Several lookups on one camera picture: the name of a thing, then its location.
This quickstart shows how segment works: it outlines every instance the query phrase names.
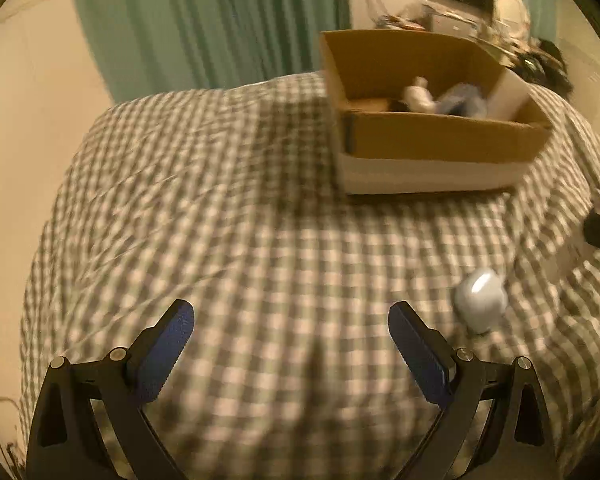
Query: clutter on desk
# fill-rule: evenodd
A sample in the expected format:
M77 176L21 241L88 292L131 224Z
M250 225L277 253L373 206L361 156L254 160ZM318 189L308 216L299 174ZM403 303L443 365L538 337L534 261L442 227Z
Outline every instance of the clutter on desk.
M573 84L558 47L530 36L531 18L522 0L496 0L493 27L478 42L528 83L544 86L569 99Z
M429 32L458 38L475 38L480 28L479 20L461 16L452 9L428 0L422 0L420 13L415 20Z
M346 193L512 186L551 136L528 85L474 42L408 30L341 30L323 33L320 52L334 117L331 148ZM468 111L478 95L482 110ZM459 116L393 113L410 110L405 98ZM481 118L462 116L472 113Z
M397 14L391 14L384 6L382 0L365 0L366 10L374 22L375 28L390 28L401 30L425 30L421 24L408 20L403 14L408 10L407 4Z

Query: blue gripper pad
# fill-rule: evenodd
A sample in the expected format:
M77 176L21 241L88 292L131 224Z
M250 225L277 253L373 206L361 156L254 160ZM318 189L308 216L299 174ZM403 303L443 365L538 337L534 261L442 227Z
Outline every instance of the blue gripper pad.
M142 330L130 346L126 378L140 404L158 397L193 332L193 325L193 307L185 300L176 300L158 323Z
M389 309L389 334L424 397L444 409L452 399L456 374L453 349L440 332L428 328L406 301Z

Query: box flap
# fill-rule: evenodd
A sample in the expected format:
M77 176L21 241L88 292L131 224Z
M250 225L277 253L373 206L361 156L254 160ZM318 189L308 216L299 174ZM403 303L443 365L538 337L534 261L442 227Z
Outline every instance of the box flap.
M417 76L429 81L429 91L437 97L465 82L477 48L453 36L385 29L324 32L320 45L326 77L336 75L350 100L399 98Z
M322 76L324 77L331 106L336 110L348 110L349 101L347 100L344 86L340 80L340 75L338 74L336 62L333 59L333 54L327 44L324 34L320 35L318 46L322 56Z
M359 158L492 163L531 162L550 135L540 124L398 112L352 112L346 133Z
M553 125L549 118L542 111L538 103L536 103L531 97L525 101L525 103L518 109L513 120L517 123L532 124L544 128L547 131L553 129Z
M463 83L475 85L482 91L482 95L489 96L505 72L509 70L493 59L477 43L472 42L471 56Z
M529 100L528 85L517 74L504 69L487 97L487 118L513 121L520 108Z

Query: checkered bedsheet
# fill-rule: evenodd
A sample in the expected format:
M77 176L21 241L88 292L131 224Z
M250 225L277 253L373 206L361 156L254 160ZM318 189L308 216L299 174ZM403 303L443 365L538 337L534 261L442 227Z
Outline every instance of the checkered bedsheet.
M392 478L435 416L388 335L408 300L453 346L531 357L572 469L600 426L600 251L557 283L543 263L600 193L600 139L531 91L555 133L516 190L416 200L337 189L318 74L107 111L32 264L25 436L53 356L102 358L184 298L196 327L146 412L190 478ZM506 276L510 307L475 336L450 292L482 266Z

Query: bed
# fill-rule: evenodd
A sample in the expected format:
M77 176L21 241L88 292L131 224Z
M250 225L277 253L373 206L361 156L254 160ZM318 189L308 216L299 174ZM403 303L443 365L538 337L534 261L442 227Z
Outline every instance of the bed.
M54 356L102 358L184 298L194 333L146 413L190 478L392 478L436 414L387 330L408 300L455 347L531 357L571 471L600 429L600 251L560 280L546 261L600 193L600 139L556 94L531 92L554 134L516 189L415 197L338 190L317 73L108 110L32 264L25 437ZM510 306L478 336L450 292L483 266L506 277Z

